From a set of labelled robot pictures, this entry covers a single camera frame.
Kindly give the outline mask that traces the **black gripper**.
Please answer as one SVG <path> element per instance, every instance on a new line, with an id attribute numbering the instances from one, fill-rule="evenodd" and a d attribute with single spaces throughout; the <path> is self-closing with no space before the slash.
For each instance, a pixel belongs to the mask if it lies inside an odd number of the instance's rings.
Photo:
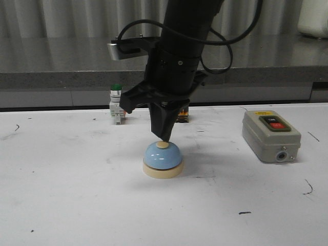
<path id="1" fill-rule="evenodd" d="M 191 88 L 182 95 L 161 91 L 144 80 L 123 93 L 119 105 L 132 113 L 135 108 L 149 104 L 151 131 L 161 140 L 169 141 L 178 114 L 189 105 L 190 96 L 204 84 L 206 77 L 205 73 L 197 71 Z"/>

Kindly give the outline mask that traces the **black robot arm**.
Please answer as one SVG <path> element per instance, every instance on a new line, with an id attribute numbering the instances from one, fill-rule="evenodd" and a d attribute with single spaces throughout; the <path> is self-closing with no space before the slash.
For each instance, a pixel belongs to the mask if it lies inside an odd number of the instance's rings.
<path id="1" fill-rule="evenodd" d="M 149 49 L 142 82 L 121 96 L 128 113 L 148 105 L 151 131 L 169 141 L 176 118 L 200 80 L 196 73 L 214 16 L 222 1 L 169 1 L 159 41 Z"/>

